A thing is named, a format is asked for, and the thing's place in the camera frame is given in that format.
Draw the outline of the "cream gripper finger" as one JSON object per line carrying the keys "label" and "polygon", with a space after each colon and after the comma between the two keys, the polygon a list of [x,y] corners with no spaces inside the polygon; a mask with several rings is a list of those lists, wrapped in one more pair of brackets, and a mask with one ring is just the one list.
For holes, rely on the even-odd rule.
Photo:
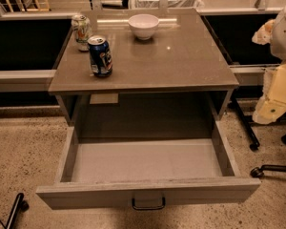
{"label": "cream gripper finger", "polygon": [[274,23],[274,19],[268,20],[258,29],[258,31],[255,32],[254,36],[252,37],[252,41],[258,45],[269,44]]}
{"label": "cream gripper finger", "polygon": [[263,95],[258,100],[253,113],[253,121],[258,124],[276,122],[286,113],[286,64],[264,73]]}

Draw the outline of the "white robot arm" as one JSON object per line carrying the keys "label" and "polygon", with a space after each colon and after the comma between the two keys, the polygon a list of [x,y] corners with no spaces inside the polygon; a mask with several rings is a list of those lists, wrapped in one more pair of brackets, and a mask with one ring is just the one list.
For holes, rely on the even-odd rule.
{"label": "white robot arm", "polygon": [[255,32],[252,41],[259,45],[270,44],[271,54],[282,60],[275,69],[265,70],[263,95],[253,113],[255,123],[270,124],[286,113],[286,5],[275,19]]}

